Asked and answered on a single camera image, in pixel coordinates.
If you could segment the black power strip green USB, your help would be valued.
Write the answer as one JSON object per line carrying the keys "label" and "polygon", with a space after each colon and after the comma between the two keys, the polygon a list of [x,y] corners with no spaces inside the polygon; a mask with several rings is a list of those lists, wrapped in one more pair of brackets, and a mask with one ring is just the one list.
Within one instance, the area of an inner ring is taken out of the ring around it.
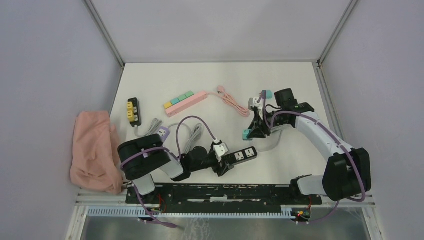
{"label": "black power strip green USB", "polygon": [[221,161],[229,164],[230,166],[236,166],[244,162],[251,161],[258,157],[258,152],[254,146],[227,154],[222,157]]}

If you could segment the teal USB charger plug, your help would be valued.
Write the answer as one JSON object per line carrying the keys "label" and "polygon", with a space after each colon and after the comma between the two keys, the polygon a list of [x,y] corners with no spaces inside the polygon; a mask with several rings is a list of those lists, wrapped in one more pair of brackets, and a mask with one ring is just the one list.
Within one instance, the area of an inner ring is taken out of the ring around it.
{"label": "teal USB charger plug", "polygon": [[249,138],[249,134],[251,133],[251,130],[250,129],[245,129],[243,132],[242,132],[242,140],[243,141],[251,141],[251,139]]}
{"label": "teal USB charger plug", "polygon": [[272,99],[274,97],[273,92],[271,90],[265,90],[263,94],[264,99]]}

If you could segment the pink power strip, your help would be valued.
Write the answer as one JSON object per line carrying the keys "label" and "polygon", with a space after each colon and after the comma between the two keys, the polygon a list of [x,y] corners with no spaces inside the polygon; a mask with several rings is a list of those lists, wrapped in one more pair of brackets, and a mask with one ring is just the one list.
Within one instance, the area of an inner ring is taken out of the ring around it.
{"label": "pink power strip", "polygon": [[201,101],[205,100],[208,97],[208,93],[206,91],[200,91],[197,93],[194,93],[193,96],[188,97],[184,99],[183,101],[180,101],[179,103],[172,105],[170,108],[165,109],[164,112],[167,117],[175,116],[182,111],[185,111],[186,109],[200,103]]}

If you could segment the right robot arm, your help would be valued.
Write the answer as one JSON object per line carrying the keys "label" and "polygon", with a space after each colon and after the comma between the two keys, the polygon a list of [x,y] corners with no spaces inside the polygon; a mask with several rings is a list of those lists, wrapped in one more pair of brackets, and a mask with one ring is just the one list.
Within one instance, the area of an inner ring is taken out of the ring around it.
{"label": "right robot arm", "polygon": [[302,204],[310,195],[326,196],[337,202],[348,199],[363,202],[371,190],[370,155],[364,148],[346,143],[319,119],[315,109],[307,102],[299,103],[290,88],[274,93],[277,109],[267,112],[268,92],[250,98],[248,108],[253,120],[243,138],[265,139],[272,130],[291,126],[302,133],[326,160],[322,175],[303,175],[292,179],[289,199]]}

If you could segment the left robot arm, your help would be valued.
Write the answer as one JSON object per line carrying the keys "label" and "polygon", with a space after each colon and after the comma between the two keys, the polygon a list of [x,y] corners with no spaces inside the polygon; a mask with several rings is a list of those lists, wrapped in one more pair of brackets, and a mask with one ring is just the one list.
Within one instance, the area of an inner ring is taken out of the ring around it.
{"label": "left robot arm", "polygon": [[131,195],[139,197],[144,204],[154,202],[158,195],[152,177],[152,172],[157,169],[174,182],[180,182],[203,169],[211,168],[221,177],[234,168],[228,162],[230,156],[226,155],[228,150],[222,141],[212,143],[210,150],[196,146],[177,157],[164,146],[162,137],[156,133],[127,141],[118,146],[117,152],[121,161],[119,168],[130,181]]}

